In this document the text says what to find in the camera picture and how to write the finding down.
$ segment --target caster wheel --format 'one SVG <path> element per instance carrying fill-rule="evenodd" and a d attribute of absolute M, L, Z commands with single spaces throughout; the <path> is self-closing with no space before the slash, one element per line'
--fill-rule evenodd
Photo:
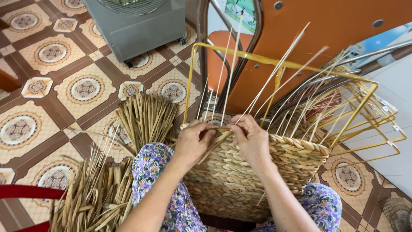
<path fill-rule="evenodd" d="M 132 63 L 129 59 L 123 61 L 123 63 L 124 63 L 125 65 L 127 65 L 127 66 L 129 67 L 129 69 L 133 68 L 133 63 Z"/>
<path fill-rule="evenodd" d="M 179 42 L 180 45 L 185 45 L 186 44 L 186 40 L 183 37 L 178 38 L 176 41 Z"/>

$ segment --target wicker basket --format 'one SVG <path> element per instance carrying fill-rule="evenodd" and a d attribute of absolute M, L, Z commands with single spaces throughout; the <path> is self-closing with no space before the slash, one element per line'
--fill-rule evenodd
<path fill-rule="evenodd" d="M 251 166 L 228 137 L 208 158 L 185 176 L 193 204 L 200 213 L 261 223 L 271 215 L 264 188 Z M 302 193 L 319 166 L 329 157 L 321 145 L 278 135 L 269 135 L 273 162 L 293 194 Z"/>

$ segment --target fan grille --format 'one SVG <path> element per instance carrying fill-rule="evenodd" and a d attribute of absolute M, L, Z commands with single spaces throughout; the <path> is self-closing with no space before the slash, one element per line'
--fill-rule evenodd
<path fill-rule="evenodd" d="M 160 7 L 166 0 L 98 0 L 104 7 L 126 16 L 141 16 Z"/>

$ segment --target forearm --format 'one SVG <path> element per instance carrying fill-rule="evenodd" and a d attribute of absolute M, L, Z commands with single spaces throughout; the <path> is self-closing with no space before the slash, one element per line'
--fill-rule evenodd
<path fill-rule="evenodd" d="M 158 232 L 171 196 L 182 178 L 173 163 L 166 165 L 152 188 L 131 211 L 118 232 Z"/>
<path fill-rule="evenodd" d="M 318 226 L 289 190 L 275 164 L 256 169 L 256 175 L 265 187 L 266 196 L 279 232 L 319 232 Z"/>

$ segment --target woman's left hand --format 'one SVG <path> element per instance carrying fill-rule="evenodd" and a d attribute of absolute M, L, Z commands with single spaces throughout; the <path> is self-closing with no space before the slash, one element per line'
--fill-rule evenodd
<path fill-rule="evenodd" d="M 206 152 L 216 131 L 215 125 L 193 120 L 179 133 L 175 152 L 169 163 L 175 164 L 182 175 L 185 175 Z"/>

